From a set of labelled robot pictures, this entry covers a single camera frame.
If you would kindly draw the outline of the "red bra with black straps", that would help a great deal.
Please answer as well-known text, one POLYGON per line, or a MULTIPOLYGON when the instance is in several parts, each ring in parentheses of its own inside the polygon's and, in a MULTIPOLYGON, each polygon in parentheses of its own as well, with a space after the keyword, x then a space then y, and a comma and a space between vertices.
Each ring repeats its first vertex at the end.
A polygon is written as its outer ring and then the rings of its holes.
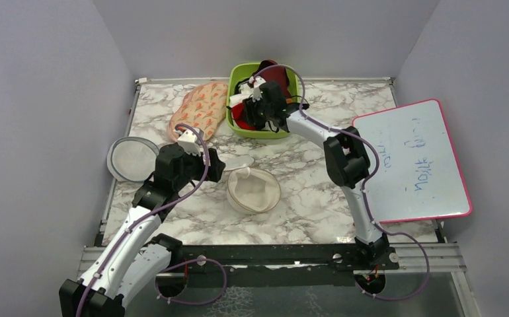
POLYGON ((257 131, 258 129, 247 122, 245 115, 245 106, 242 102, 230 108, 232 120, 240 129, 257 131))

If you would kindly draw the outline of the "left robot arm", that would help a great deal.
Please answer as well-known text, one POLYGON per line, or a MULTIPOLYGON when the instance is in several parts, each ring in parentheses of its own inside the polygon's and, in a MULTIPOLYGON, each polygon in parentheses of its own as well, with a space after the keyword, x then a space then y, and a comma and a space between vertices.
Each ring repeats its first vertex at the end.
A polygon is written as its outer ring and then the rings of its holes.
POLYGON ((174 206, 192 195, 191 181, 219 182, 225 163, 215 148, 172 143, 160 148, 152 180, 136 192, 132 207, 111 243, 78 280, 59 289, 62 316, 124 316, 136 295, 162 270, 181 265, 182 243, 171 237, 150 241, 174 206))

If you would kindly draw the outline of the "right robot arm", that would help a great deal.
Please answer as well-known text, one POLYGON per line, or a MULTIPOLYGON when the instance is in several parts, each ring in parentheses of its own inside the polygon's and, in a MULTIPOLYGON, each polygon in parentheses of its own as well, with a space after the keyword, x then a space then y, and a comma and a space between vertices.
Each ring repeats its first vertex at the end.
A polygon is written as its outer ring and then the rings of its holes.
POLYGON ((267 123, 275 132, 299 135, 323 150, 327 174, 344 193, 354 220, 357 263, 366 269, 381 265, 392 249, 366 197, 366 182, 374 175, 367 152, 371 145, 355 127, 341 129, 311 117, 304 95, 297 99, 288 102, 278 83, 263 83, 242 101, 245 121, 255 127, 267 123))

